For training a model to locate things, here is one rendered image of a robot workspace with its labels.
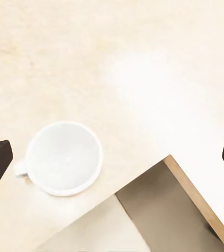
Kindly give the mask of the coffee cup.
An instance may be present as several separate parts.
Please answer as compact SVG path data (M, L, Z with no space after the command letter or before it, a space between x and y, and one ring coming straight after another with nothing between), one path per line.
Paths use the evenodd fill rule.
M72 196L89 188L100 174L104 153L88 126L61 120L40 129L28 144L14 175L30 180L44 193Z

